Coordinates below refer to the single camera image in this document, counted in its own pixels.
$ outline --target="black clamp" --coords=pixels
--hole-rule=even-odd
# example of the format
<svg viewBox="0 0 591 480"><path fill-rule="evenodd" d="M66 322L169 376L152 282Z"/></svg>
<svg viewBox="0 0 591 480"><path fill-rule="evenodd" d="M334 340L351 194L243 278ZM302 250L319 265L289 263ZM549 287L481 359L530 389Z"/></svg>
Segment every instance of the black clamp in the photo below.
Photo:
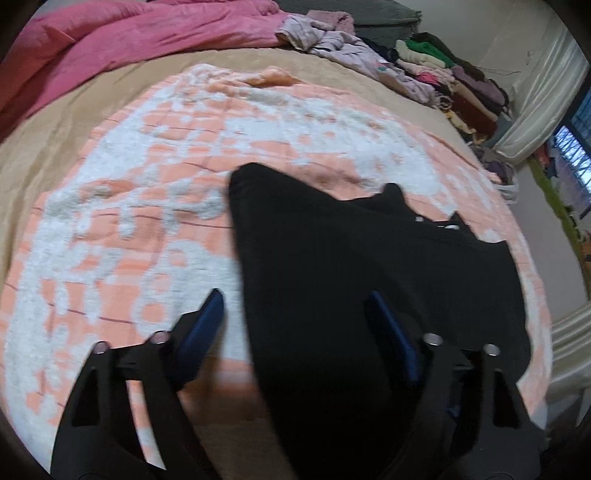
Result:
<svg viewBox="0 0 591 480"><path fill-rule="evenodd" d="M496 345L475 352L434 333L417 340L378 292L365 312L385 365L396 366L389 375L421 390L406 441L379 480L538 478L546 440Z"/></svg>
<svg viewBox="0 0 591 480"><path fill-rule="evenodd" d="M198 312L140 345L94 345L68 402L51 458L56 480L221 480L176 392L197 376L222 324L222 294L212 290ZM127 380L140 380L166 470L145 460L129 403Z"/></svg>

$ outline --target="metal screw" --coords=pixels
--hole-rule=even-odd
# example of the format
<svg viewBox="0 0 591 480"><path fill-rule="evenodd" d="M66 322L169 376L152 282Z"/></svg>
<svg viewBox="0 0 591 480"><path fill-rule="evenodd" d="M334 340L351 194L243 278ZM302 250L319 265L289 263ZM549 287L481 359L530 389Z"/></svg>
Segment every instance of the metal screw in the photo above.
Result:
<svg viewBox="0 0 591 480"><path fill-rule="evenodd" d="M490 356L499 356L501 354L501 349L492 343L487 343L482 349L484 353Z"/></svg>
<svg viewBox="0 0 591 480"><path fill-rule="evenodd" d="M423 342L428 345L439 346L443 343L443 338L435 333L425 333L423 335Z"/></svg>
<svg viewBox="0 0 591 480"><path fill-rule="evenodd" d="M92 353L105 353L109 348L107 342L97 342L92 348Z"/></svg>
<svg viewBox="0 0 591 480"><path fill-rule="evenodd" d="M161 343L168 342L169 339L170 334L167 331L159 330L158 332L154 332L154 334L150 337L150 342L160 345Z"/></svg>

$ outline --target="green clothing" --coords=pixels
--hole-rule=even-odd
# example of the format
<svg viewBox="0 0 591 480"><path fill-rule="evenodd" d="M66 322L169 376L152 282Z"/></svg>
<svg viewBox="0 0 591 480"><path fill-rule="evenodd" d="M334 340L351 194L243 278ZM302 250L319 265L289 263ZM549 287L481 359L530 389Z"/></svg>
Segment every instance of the green clothing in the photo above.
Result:
<svg viewBox="0 0 591 480"><path fill-rule="evenodd" d="M411 50L417 51L419 53L426 53L427 55L431 55L432 57L441 60L445 63L445 66L447 68L453 67L456 64L456 62L454 62L450 57L443 54L440 50L436 49L429 42L424 41L422 43L417 43L414 40L407 40L406 45Z"/></svg>

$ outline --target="folded clothes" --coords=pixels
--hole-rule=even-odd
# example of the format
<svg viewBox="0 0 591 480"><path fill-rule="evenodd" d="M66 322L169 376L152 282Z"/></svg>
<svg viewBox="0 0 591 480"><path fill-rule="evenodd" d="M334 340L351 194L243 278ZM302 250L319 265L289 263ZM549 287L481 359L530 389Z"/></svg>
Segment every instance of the folded clothes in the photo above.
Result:
<svg viewBox="0 0 591 480"><path fill-rule="evenodd" d="M409 63L404 60L398 60L396 65L414 76L419 75L422 72L429 72L437 77L440 84L447 86L449 89L452 89L452 85L456 82L456 79L452 75L452 71L449 69L432 69L425 65L416 65L415 63Z"/></svg>
<svg viewBox="0 0 591 480"><path fill-rule="evenodd" d="M429 42L431 45L433 45L440 52L445 54L448 58L452 59L458 65L461 65L462 67L464 67L465 72L473 79L481 80L481 81L484 81L486 79L484 72L481 69L479 69L478 67L475 67L474 65L472 65L472 63L470 63L466 60L462 60L462 59L456 57L452 53L452 51L449 48L447 48L445 43L443 43L435 35L427 33L427 32L420 32L420 33L415 33L411 37L411 39L416 42L425 42L425 41Z"/></svg>
<svg viewBox="0 0 591 480"><path fill-rule="evenodd" d="M426 83L428 85L433 85L433 88L435 88L435 90L439 93L441 93L442 95L445 96L451 96L452 95L452 91L447 88L446 85L444 85L443 83L441 83L439 81L439 78L433 74L432 72L422 72L419 73L416 77L415 80L421 82L421 83Z"/></svg>
<svg viewBox="0 0 591 480"><path fill-rule="evenodd" d="M455 65L452 67L452 73L455 78L461 81L464 85L468 86L472 91L480 92L486 95L490 100L497 103L500 106L505 105L505 95L501 93L496 84L490 80L479 81L475 80L466 74L464 68L461 65Z"/></svg>
<svg viewBox="0 0 591 480"><path fill-rule="evenodd" d="M396 51L398 52L400 58L404 61L409 61L410 63L415 63L417 65L425 65L426 67L431 67L434 69L445 68L445 62L443 60L439 60L432 55L427 55L426 53L419 53L411 50L402 40L396 41Z"/></svg>
<svg viewBox="0 0 591 480"><path fill-rule="evenodd" d="M459 93L454 93L453 110L478 133L492 137L496 132L496 123L482 113L478 108L472 105Z"/></svg>
<svg viewBox="0 0 591 480"><path fill-rule="evenodd" d="M478 101L491 113L493 113L496 116L499 116L501 114L501 112L504 110L504 107L502 105L499 105L498 103L492 101L488 96L486 96L484 93L479 92L478 90L474 90L472 88L470 88L470 86L465 83L464 81L458 79L457 82L461 85L463 85L467 90L469 90L472 93L472 96L476 97L478 99Z"/></svg>
<svg viewBox="0 0 591 480"><path fill-rule="evenodd" d="M448 110L447 112L444 112L444 114L447 117L447 119L452 123L452 125L454 127L456 127L456 129L459 130L460 132L468 134L468 135L472 135L472 134L476 133L476 130L473 128L470 128L464 120L462 120L460 117L458 117L456 112Z"/></svg>
<svg viewBox="0 0 591 480"><path fill-rule="evenodd" d="M333 27L333 30L347 32L349 35L355 35L353 26L353 17L347 12L328 12L326 10L310 10L306 16L319 20Z"/></svg>
<svg viewBox="0 0 591 480"><path fill-rule="evenodd" d="M472 105L478 108L482 113L484 113L488 118L490 118L493 122L498 120L498 116L492 113L488 108L486 108L483 103L478 99L478 97L462 82L456 82L453 84L453 91L462 95L466 100L468 100Z"/></svg>
<svg viewBox="0 0 591 480"><path fill-rule="evenodd" d="M438 49L436 49L429 42L418 43L413 40L407 40L406 45L411 50L417 51L419 53L426 53L427 55L431 55L432 57L435 57L436 59L439 59L439 60L445 62L446 67L452 67L456 64L456 62L454 62L452 59L450 59L445 54L440 52Z"/></svg>
<svg viewBox="0 0 591 480"><path fill-rule="evenodd" d="M398 61L398 59L400 58L398 56L398 52L396 51L396 48L388 48L388 47L384 47L383 45L380 45L379 43L376 43L368 38L365 37L359 37L361 40L363 40L365 42L365 44L371 48L374 52L376 52L380 57L382 57L385 60L388 60L390 63L394 63L396 65L396 62Z"/></svg>

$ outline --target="lavender clothing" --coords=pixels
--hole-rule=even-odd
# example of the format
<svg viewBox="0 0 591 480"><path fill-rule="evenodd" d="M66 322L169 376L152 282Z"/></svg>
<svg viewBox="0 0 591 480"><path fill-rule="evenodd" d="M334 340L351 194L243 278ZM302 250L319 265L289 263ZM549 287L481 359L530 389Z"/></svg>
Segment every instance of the lavender clothing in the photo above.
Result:
<svg viewBox="0 0 591 480"><path fill-rule="evenodd" d="M340 63L416 102L429 106L435 104L435 88L410 78L361 39L343 31L332 31L331 25L289 15L275 33L300 51Z"/></svg>
<svg viewBox="0 0 591 480"><path fill-rule="evenodd" d="M486 95L498 105L505 105L505 96L490 80L485 80L484 82L475 80L466 74L466 72L464 72L464 68L460 65L454 65L452 67L452 73L455 78L457 78L464 85L470 87L472 90L476 90L477 92Z"/></svg>

